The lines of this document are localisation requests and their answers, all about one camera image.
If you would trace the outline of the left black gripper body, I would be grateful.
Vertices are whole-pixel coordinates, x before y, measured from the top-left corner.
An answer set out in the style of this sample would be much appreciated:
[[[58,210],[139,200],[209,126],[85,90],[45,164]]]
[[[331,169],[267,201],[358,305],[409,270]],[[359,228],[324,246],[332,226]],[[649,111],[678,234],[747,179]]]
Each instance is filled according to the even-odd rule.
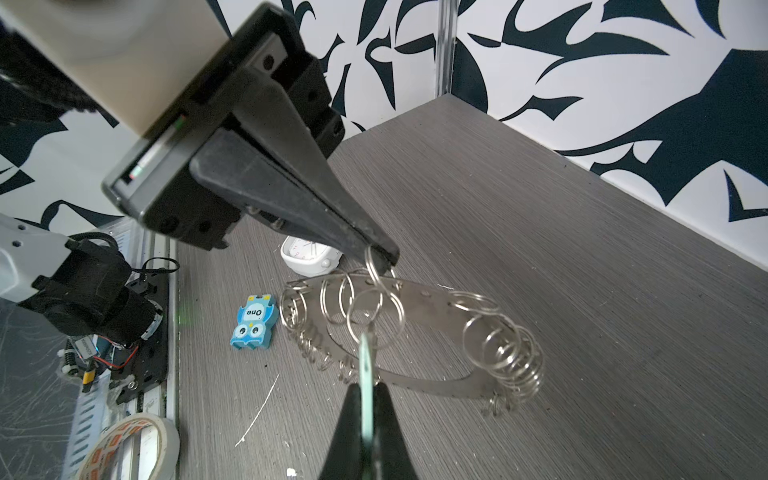
[[[320,61],[307,51],[293,16],[265,3],[107,175],[105,195],[148,230],[204,250],[225,248],[227,234],[248,214],[197,183],[189,164],[219,128],[266,152],[232,113],[257,74],[283,88],[328,162],[345,128]]]

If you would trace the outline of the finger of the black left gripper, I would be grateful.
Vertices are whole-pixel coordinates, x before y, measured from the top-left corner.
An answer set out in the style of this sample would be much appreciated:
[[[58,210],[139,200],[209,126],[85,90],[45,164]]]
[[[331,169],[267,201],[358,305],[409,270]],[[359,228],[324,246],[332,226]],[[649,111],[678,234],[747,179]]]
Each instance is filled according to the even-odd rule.
[[[232,113],[245,132],[281,166],[295,175],[303,172],[312,189],[319,187],[320,175],[308,171],[310,163],[318,153],[327,160],[287,93],[276,81],[266,75],[255,75],[232,107]],[[382,264],[395,264],[399,257],[398,246],[384,231]]]
[[[239,133],[217,129],[192,156],[189,171],[201,186],[272,230],[335,247],[363,262],[384,262],[384,231],[336,178],[318,153],[309,172],[295,175]]]

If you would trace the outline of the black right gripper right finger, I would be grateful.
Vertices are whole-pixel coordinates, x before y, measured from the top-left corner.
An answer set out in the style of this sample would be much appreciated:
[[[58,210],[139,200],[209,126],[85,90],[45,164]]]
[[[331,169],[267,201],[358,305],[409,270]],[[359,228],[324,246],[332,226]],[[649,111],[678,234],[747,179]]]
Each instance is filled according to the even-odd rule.
[[[372,473],[374,479],[418,479],[390,391],[384,383],[373,390]]]

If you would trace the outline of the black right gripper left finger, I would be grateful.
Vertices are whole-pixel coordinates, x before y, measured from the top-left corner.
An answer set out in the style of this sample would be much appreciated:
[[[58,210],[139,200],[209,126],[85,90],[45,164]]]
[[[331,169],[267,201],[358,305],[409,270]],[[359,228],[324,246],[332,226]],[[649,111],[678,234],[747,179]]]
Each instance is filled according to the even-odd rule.
[[[361,393],[351,384],[344,397],[319,480],[357,480],[363,471]]]

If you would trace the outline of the silver keyring with keys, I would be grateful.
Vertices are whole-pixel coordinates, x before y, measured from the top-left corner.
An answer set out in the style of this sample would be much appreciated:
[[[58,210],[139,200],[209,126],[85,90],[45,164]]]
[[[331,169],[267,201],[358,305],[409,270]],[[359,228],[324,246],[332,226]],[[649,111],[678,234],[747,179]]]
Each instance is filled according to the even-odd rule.
[[[497,416],[544,384],[533,333],[479,293],[407,280],[368,248],[362,267],[286,284],[279,316],[302,356],[351,383],[371,377],[413,392],[479,400]]]

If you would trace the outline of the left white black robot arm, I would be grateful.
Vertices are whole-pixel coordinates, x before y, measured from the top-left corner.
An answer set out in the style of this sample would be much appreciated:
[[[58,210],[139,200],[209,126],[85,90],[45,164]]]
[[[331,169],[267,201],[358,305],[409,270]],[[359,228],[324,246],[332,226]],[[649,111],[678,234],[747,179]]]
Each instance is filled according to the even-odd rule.
[[[397,245],[327,162],[344,134],[293,14],[265,3],[172,98],[103,190],[144,228],[204,250],[223,248],[247,214],[385,273]],[[68,336],[130,345],[151,334],[156,309],[128,288],[132,270],[113,242],[10,218],[1,233],[4,299]]]

